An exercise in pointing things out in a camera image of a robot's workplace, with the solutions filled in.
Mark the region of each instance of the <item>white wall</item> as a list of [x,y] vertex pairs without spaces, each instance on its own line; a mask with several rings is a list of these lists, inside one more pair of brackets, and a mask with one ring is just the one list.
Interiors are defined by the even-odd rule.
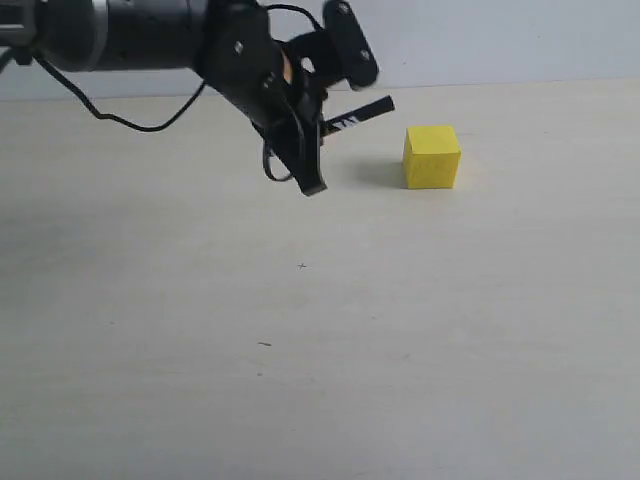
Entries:
[[[294,0],[320,13],[321,0]],[[381,85],[640,76],[637,0],[353,0],[383,67]],[[279,13],[275,32],[308,29]],[[75,77],[93,96],[191,92],[190,72]],[[0,99],[65,95],[37,68],[10,69]]]

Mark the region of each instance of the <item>table surface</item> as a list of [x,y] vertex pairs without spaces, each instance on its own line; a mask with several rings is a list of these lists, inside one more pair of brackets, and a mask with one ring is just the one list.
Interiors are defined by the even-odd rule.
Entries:
[[0,478],[637,478],[640,80],[391,93],[311,199],[218,97],[0,104]]

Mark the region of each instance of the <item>yellow block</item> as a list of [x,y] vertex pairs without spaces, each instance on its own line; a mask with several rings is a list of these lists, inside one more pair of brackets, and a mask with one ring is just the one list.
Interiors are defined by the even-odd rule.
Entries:
[[453,127],[410,127],[404,148],[407,185],[412,189],[453,188],[461,157]]

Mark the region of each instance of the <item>yellow cube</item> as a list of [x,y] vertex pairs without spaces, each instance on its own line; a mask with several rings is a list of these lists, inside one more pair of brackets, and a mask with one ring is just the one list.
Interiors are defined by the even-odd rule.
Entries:
[[453,188],[461,157],[453,127],[410,127],[404,148],[408,187]]

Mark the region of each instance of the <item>black robotic arm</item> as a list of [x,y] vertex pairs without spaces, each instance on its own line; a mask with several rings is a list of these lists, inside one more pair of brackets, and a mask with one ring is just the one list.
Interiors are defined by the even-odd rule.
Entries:
[[[313,31],[288,42],[271,37],[269,11],[308,16]],[[320,146],[335,132],[393,110],[386,97],[325,121],[327,90],[347,80],[354,90],[371,86],[378,65],[351,6],[328,0],[324,27],[309,12],[290,5],[262,6],[255,0],[0,0],[0,46],[7,50],[0,71],[15,60],[35,59],[67,86],[97,118],[141,131],[169,126],[205,85],[242,111],[265,141],[263,163],[272,180],[294,178],[305,195],[326,188]],[[313,71],[303,66],[309,59]],[[190,68],[201,88],[169,122],[137,127],[100,113],[58,69],[65,71],[164,70]],[[276,179],[270,158],[290,175]]]

